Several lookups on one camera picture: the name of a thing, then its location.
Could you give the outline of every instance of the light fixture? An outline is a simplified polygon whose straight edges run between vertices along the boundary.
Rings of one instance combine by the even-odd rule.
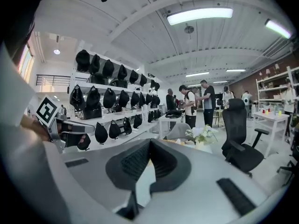
[[[189,85],[188,87],[193,87],[193,86],[200,86],[200,84],[192,84],[192,85]]]
[[[186,77],[194,77],[194,76],[207,75],[207,74],[209,74],[209,72],[202,72],[202,73],[196,73],[196,74],[186,75]]]
[[[276,31],[277,33],[281,34],[283,37],[289,39],[291,37],[291,33],[284,29],[282,26],[278,25],[277,23],[268,19],[266,21],[266,27]]]
[[[54,50],[54,53],[55,53],[56,55],[59,55],[59,54],[60,54],[60,50],[59,50],[59,49],[55,49],[55,50]]]
[[[226,70],[226,72],[243,72],[243,71],[246,71],[246,69]]]
[[[202,18],[231,18],[233,16],[233,9],[224,7],[199,8],[185,12],[176,13],[167,17],[170,25],[192,21]]]

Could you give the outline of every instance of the black pants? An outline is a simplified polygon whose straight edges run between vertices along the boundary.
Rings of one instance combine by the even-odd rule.
[[[288,123],[286,125],[286,130],[285,130],[285,136],[290,136],[290,121],[291,121],[291,117],[292,117],[292,112],[288,112],[288,111],[285,111],[285,114],[288,114],[289,115],[289,118],[288,118]]]
[[[188,124],[190,128],[195,127],[196,115],[192,115],[192,116],[186,115],[185,119],[186,119],[186,124]]]
[[[205,109],[204,110],[205,125],[209,125],[210,127],[212,127],[213,115],[214,115],[214,109]]]

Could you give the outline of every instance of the table leg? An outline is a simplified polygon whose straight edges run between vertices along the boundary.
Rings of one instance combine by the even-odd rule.
[[[275,132],[276,132],[276,127],[277,127],[277,121],[274,121],[274,125],[273,125],[272,131],[271,131],[271,137],[270,137],[270,140],[269,140],[269,143],[268,143],[266,153],[264,155],[265,159],[268,157],[271,146],[273,145],[274,136],[275,136]]]
[[[250,134],[249,144],[252,143],[252,138],[253,138],[253,133],[254,133],[255,126],[256,126],[256,116],[253,115],[253,125],[251,127],[251,134]]]

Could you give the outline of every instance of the chair backrest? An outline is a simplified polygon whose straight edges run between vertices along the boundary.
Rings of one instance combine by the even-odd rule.
[[[229,108],[222,112],[227,139],[222,150],[230,149],[229,140],[242,144],[246,140],[246,110],[243,100],[235,98],[228,101]]]

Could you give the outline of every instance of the black t-shirt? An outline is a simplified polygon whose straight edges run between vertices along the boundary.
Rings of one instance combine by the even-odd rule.
[[[216,107],[216,98],[214,87],[209,85],[209,87],[205,90],[204,95],[211,94],[209,99],[204,99],[204,108],[205,110],[215,109]]]
[[[167,110],[175,110],[174,97],[172,95],[166,96]]]

